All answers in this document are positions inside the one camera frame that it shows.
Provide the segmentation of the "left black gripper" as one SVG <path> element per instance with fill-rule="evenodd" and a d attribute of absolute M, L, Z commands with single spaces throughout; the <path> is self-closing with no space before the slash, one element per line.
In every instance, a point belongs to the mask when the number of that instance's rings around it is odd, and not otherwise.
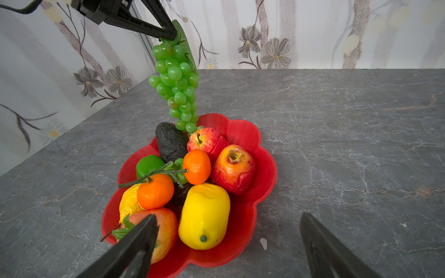
<path fill-rule="evenodd" d="M 129 31 L 156 38 L 174 40 L 177 30 L 159 0 L 142 0 L 159 27 L 133 17 L 129 11 L 132 1 L 123 0 L 72 0 L 70 7 L 96 24 L 105 22 Z"/>

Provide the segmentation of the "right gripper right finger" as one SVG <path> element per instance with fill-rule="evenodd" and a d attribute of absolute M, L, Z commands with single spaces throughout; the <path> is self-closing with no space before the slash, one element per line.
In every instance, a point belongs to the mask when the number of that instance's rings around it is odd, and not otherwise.
<path fill-rule="evenodd" d="M 312 214 L 302 214 L 300 234 L 313 278 L 379 277 Z"/>

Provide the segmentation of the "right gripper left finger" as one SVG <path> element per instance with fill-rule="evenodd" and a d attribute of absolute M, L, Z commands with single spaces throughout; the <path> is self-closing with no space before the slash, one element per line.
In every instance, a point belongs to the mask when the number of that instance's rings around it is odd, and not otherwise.
<path fill-rule="evenodd" d="M 79 278 L 146 278 L 158 236 L 155 215 L 144 218 L 122 240 L 78 275 Z"/>

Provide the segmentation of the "yellow pear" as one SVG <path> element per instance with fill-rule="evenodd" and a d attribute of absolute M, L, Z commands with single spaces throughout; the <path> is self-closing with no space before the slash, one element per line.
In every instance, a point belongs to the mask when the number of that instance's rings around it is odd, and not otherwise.
<path fill-rule="evenodd" d="M 144 210 L 144 208 L 140 206 L 137 197 L 140 185 L 141 184 L 133 185 L 124 192 L 119 204 L 120 224 L 124 223 L 124 218 L 127 215 L 132 215 Z"/>

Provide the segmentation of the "green grape bunch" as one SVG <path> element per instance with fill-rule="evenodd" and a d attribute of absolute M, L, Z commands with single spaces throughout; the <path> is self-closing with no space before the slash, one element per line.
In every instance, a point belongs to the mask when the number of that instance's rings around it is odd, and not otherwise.
<path fill-rule="evenodd" d="M 168 102 L 170 115 L 176 119 L 175 127 L 184 133 L 198 130 L 196 89 L 199 74 L 182 26 L 173 21 L 177 31 L 175 39 L 161 39 L 153 47 L 156 74 L 149 77 L 152 88 Z"/>

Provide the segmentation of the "orange tangerine with stem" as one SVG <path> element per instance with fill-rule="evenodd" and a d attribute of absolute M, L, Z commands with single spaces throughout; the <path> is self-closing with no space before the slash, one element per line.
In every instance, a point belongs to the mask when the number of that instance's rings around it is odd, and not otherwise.
<path fill-rule="evenodd" d="M 140 206 L 146 210 L 159 208 L 167 204 L 175 192 L 172 179 L 174 178 L 180 184 L 175 174 L 185 172 L 186 170 L 156 170 L 138 180 L 121 184 L 119 188 L 141 184 L 137 193 Z"/>

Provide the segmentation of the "yellow lemon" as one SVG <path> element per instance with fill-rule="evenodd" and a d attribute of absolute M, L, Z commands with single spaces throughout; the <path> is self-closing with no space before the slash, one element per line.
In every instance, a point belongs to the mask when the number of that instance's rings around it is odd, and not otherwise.
<path fill-rule="evenodd" d="M 180 217 L 178 235 L 194 250 L 218 246 L 226 235 L 231 201 L 227 191 L 210 183 L 188 191 Z"/>

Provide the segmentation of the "green lime fruit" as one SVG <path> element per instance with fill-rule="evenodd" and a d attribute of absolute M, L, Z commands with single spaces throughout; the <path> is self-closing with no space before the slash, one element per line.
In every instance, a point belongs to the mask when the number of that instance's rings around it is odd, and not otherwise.
<path fill-rule="evenodd" d="M 141 178 L 153 170 L 159 170 L 165 162 L 156 155 L 148 155 L 141 158 L 136 165 L 136 176 Z"/>

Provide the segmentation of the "red flower-shaped fruit bowl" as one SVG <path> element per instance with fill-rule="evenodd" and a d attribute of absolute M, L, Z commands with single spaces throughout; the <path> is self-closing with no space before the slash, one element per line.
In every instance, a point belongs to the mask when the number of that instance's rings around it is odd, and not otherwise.
<path fill-rule="evenodd" d="M 261 146 L 261 133 L 257 126 L 246 120 L 229 120 L 217 113 L 199 117 L 199 126 L 212 127 L 230 144 L 241 146 L 254 159 L 256 168 L 249 188 L 241 195 L 229 194 L 231 211 L 228 228 L 222 243 L 210 250 L 194 250 L 186 246 L 179 238 L 167 256 L 151 266 L 148 278 L 174 278 L 189 264 L 204 268 L 214 268 L 235 259 L 250 242 L 257 221 L 257 205 L 272 191 L 277 181 L 277 166 L 272 155 Z M 117 178 L 117 184 L 128 183 L 136 179 L 136 165 L 148 155 L 159 155 L 156 137 L 136 151 L 123 164 Z M 102 233 L 106 235 L 119 224 L 119 203 L 126 188 L 117 188 L 102 218 Z"/>

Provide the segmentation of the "dark mangosteen with green leaves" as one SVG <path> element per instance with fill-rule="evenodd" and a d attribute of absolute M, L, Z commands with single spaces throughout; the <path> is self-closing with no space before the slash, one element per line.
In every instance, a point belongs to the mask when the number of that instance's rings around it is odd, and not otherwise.
<path fill-rule="evenodd" d="M 174 162 L 168 163 L 168 165 L 165 167 L 165 170 L 166 171 L 181 170 L 183 168 L 183 162 L 184 162 L 183 158 L 178 158 Z M 184 176 L 184 173 L 177 173 L 175 174 L 175 177 L 180 181 L 180 184 L 178 184 L 174 178 L 172 179 L 175 192 L 172 198 L 170 199 L 169 204 L 173 204 L 176 206 L 183 206 L 187 198 L 188 191 L 192 187 L 192 184 L 190 184 L 187 181 L 187 179 Z"/>

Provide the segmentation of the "dark green avocado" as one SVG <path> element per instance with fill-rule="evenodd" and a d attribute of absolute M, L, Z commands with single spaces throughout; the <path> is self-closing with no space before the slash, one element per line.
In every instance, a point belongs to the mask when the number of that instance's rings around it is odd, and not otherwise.
<path fill-rule="evenodd" d="M 165 162 L 176 161 L 188 153 L 189 137 L 169 122 L 161 122 L 155 130 L 156 141 L 161 158 Z"/>

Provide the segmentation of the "red yellow pomegranate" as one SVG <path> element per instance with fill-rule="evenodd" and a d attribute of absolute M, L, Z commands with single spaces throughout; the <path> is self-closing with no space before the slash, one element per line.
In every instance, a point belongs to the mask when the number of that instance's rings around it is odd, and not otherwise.
<path fill-rule="evenodd" d="M 254 176 L 256 163 L 253 157 L 239 145 L 225 147 L 214 162 L 211 178 L 226 191 L 241 195 Z"/>

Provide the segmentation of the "red apple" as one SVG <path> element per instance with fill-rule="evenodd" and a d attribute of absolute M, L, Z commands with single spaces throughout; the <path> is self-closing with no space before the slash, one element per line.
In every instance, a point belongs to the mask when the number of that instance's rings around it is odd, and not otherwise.
<path fill-rule="evenodd" d="M 209 156 L 211 164 L 219 157 L 229 143 L 224 136 L 211 127 L 205 127 L 192 133 L 187 143 L 188 151 L 199 149 Z"/>

